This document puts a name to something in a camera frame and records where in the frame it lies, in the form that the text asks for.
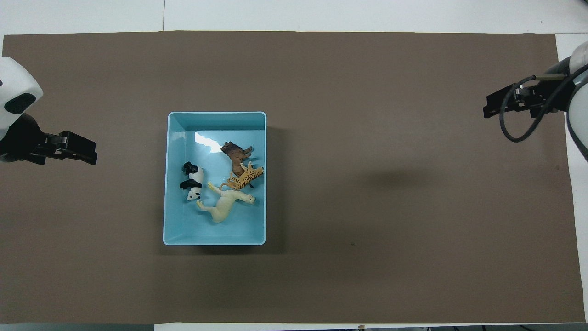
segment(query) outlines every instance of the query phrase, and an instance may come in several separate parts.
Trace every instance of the white tile floor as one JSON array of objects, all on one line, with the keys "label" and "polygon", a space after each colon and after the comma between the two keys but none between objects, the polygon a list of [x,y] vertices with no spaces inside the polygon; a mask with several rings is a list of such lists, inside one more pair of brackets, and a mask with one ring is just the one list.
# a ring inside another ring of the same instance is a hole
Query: white tile floor
[{"label": "white tile floor", "polygon": [[[0,53],[4,35],[163,30],[547,33],[557,34],[562,59],[588,41],[588,4],[583,0],[0,0]],[[575,148],[568,139],[584,306],[588,307],[588,164]],[[351,329],[358,325],[281,326]],[[400,326],[431,325],[366,325]],[[277,327],[174,323],[158,325],[156,330]]]}]

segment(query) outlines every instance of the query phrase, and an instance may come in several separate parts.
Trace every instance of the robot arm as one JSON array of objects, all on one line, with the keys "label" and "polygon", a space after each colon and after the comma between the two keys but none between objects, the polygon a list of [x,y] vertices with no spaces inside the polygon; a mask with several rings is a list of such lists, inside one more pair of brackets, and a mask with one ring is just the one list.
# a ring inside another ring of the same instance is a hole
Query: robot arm
[{"label": "robot arm", "polygon": [[[506,86],[486,97],[484,117],[500,117],[505,136],[516,143],[525,140],[535,130],[543,116],[549,112],[567,112],[567,126],[578,149],[588,161],[588,42],[580,45],[568,57],[543,75],[532,75],[518,83]],[[536,80],[538,84],[524,87]],[[533,124],[520,137],[513,137],[505,126],[504,114],[508,111],[529,110]]]},{"label": "robot arm", "polygon": [[11,58],[0,58],[0,161],[45,164],[49,157],[96,164],[95,142],[69,131],[44,133],[25,114],[42,96],[41,87],[25,68]]}]

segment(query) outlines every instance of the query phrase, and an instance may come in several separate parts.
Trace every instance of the black cable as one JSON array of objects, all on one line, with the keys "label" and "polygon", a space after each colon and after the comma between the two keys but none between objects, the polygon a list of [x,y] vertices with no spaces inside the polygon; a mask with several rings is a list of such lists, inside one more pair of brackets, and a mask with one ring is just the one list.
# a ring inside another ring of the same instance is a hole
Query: black cable
[{"label": "black cable", "polygon": [[549,98],[547,98],[547,101],[545,101],[545,104],[541,107],[541,111],[539,112],[539,114],[537,115],[537,117],[535,118],[535,120],[533,121],[533,123],[531,124],[529,129],[527,130],[527,132],[525,132],[522,136],[520,136],[518,138],[514,138],[512,135],[510,135],[510,133],[506,129],[506,126],[505,126],[506,104],[508,103],[508,99],[510,98],[510,95],[514,93],[517,86],[522,85],[528,81],[533,81],[537,77],[535,75],[532,75],[532,76],[529,76],[529,77],[521,80],[520,82],[518,82],[516,84],[513,84],[510,87],[510,90],[508,91],[508,93],[505,95],[504,99],[502,99],[502,105],[500,106],[499,118],[500,118],[500,128],[502,129],[502,133],[505,134],[505,136],[506,136],[506,138],[508,138],[508,140],[515,142],[515,143],[519,143],[519,142],[525,140],[526,138],[528,138],[531,135],[531,133],[533,133],[533,131],[535,131],[535,129],[537,128],[537,125],[539,125],[539,122],[541,122],[541,119],[543,118],[543,116],[553,109],[552,103],[553,103],[553,100],[555,100],[555,98],[557,97],[557,95],[564,89],[564,87],[569,82],[572,82],[574,79],[576,79],[576,77],[578,77],[579,75],[582,75],[587,70],[588,70],[588,64],[586,64],[583,67],[581,67],[580,69],[576,70],[576,72],[574,72],[572,75],[569,75],[568,77],[566,77],[556,87],[556,89],[553,90],[553,92],[551,93]]},{"label": "black cable", "polygon": [[524,325],[521,325],[521,324],[519,324],[519,326],[522,327],[523,329],[527,330],[527,331],[535,331],[535,330],[529,329],[528,327],[526,327]]}]

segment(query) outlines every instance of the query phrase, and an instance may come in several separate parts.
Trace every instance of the white toy animal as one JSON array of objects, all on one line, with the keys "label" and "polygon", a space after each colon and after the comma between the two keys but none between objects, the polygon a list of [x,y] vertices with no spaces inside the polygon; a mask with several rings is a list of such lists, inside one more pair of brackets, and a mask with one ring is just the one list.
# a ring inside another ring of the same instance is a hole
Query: white toy animal
[{"label": "white toy animal", "polygon": [[188,192],[188,201],[200,199],[200,192],[202,190],[202,180],[204,179],[204,170],[197,165],[190,162],[184,163],[182,171],[188,175],[188,180],[180,183],[180,188],[184,190],[190,189]]},{"label": "white toy animal", "polygon": [[215,223],[220,223],[227,218],[235,200],[239,199],[249,204],[255,202],[255,197],[251,194],[245,194],[241,191],[235,190],[221,191],[218,187],[212,185],[211,182],[208,182],[208,188],[220,194],[220,198],[216,202],[216,207],[204,206],[200,200],[196,201],[196,204],[201,210],[208,211]]}]

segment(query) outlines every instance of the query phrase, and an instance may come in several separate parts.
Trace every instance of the brown mat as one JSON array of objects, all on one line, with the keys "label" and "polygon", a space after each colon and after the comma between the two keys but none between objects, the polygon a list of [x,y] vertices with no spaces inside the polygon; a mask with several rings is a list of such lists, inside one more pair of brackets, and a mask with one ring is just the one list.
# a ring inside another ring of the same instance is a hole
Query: brown mat
[{"label": "brown mat", "polygon": [[[0,322],[583,322],[563,117],[520,144],[482,117],[557,62],[553,35],[21,35],[4,55],[44,89],[41,128],[99,157],[0,165]],[[171,111],[268,114],[265,245],[164,246]]]}]

